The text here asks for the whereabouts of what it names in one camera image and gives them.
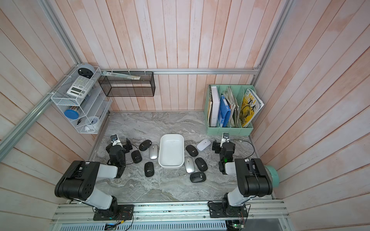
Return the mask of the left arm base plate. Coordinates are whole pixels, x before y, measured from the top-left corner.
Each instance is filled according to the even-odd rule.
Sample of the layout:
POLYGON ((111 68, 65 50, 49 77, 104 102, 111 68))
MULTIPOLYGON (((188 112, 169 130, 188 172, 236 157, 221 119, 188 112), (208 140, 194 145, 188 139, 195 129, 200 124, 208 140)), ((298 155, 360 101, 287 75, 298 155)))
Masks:
POLYGON ((95 210, 93 221, 132 220, 134 205, 117 205, 107 210, 95 210))

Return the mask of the white mouse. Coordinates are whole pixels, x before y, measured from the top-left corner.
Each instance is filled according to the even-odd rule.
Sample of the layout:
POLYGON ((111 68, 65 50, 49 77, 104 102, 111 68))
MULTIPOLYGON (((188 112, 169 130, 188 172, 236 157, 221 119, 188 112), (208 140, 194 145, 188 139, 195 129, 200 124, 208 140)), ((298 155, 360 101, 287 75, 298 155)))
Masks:
POLYGON ((197 144, 197 149, 199 151, 205 150, 207 147, 211 145, 211 141, 209 139, 204 139, 197 144))

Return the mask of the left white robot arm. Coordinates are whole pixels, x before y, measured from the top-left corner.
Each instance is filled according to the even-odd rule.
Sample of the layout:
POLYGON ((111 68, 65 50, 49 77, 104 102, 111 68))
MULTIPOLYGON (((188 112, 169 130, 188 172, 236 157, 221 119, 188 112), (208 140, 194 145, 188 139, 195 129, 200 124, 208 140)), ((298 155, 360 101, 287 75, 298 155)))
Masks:
POLYGON ((98 216, 114 219, 120 215, 117 198, 97 189, 95 183, 119 179, 128 165, 125 154, 133 149, 133 145, 129 139, 122 143, 117 135, 110 139, 106 147, 108 162, 73 161, 56 184, 55 196, 82 202, 91 206, 98 216))

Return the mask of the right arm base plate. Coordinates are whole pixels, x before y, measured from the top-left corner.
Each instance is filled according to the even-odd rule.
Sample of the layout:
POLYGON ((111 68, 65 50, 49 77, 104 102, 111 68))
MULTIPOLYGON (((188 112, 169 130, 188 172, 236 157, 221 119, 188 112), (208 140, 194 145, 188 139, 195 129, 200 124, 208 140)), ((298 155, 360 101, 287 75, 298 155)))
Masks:
POLYGON ((207 203, 211 218, 246 218, 248 208, 246 206, 232 207, 222 202, 209 201, 207 203))

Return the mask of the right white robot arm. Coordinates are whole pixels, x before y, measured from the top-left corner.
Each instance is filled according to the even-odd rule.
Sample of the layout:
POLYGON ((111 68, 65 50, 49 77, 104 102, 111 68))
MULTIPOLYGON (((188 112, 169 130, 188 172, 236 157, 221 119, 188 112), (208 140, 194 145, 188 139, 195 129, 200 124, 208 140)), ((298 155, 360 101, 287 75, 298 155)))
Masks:
POLYGON ((214 141, 212 145, 212 150, 220 157, 219 171, 237 178, 237 187, 226 193, 221 202, 221 211, 227 217, 242 215, 240 209, 252 198, 271 195, 273 192, 273 182, 261 159, 234 158, 234 142, 228 133, 223 133, 221 141, 214 141))

